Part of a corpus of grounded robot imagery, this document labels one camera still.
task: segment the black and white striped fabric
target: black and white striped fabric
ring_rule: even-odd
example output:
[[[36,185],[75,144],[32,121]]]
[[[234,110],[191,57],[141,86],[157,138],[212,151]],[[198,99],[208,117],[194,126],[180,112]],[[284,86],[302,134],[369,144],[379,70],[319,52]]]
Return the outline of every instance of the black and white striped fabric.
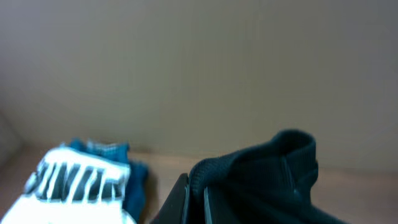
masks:
[[[50,150],[2,223],[135,223],[122,210],[127,164],[77,152]]]

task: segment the pile of clothes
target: pile of clothes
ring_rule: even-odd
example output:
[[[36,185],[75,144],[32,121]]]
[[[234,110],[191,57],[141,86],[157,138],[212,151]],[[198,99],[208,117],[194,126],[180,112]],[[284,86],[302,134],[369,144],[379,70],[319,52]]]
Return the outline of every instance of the pile of clothes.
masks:
[[[136,223],[148,168],[129,144],[74,139],[49,150],[2,223]]]

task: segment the brown floor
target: brown floor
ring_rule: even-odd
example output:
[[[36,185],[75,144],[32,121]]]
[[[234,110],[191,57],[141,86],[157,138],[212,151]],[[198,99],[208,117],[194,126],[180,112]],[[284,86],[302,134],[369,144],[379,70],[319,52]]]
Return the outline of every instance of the brown floor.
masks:
[[[0,217],[18,198],[30,173],[44,152],[23,150],[0,169]],[[146,183],[147,205],[140,220],[147,223],[165,202],[182,172],[189,172],[199,159],[132,153],[144,161],[151,175]],[[312,190],[313,203],[349,223],[398,223],[398,175],[362,174],[320,169]]]

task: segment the floor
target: floor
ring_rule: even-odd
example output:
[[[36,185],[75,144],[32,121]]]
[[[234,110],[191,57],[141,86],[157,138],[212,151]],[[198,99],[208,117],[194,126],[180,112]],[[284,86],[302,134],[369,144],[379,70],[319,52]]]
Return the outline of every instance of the floor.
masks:
[[[0,217],[18,198],[44,151],[24,149],[0,169]],[[165,202],[175,181],[200,159],[131,153],[130,158],[150,167],[146,183],[147,205],[140,218],[148,223]],[[363,174],[320,169],[312,189],[313,203],[348,223],[398,223],[398,174]]]

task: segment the blue cloth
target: blue cloth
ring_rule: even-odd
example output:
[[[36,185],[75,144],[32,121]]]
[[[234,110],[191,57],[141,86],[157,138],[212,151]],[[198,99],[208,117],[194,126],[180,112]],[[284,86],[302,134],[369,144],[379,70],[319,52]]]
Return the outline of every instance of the blue cloth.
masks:
[[[93,141],[89,141],[88,144],[85,144],[82,140],[76,138],[72,140],[69,147],[80,152],[130,165],[130,177],[127,181],[123,209],[127,211],[136,222],[138,222],[139,215],[144,209],[146,201],[144,184],[148,177],[148,167],[141,162],[129,161],[127,157],[129,144],[122,143],[105,145]]]

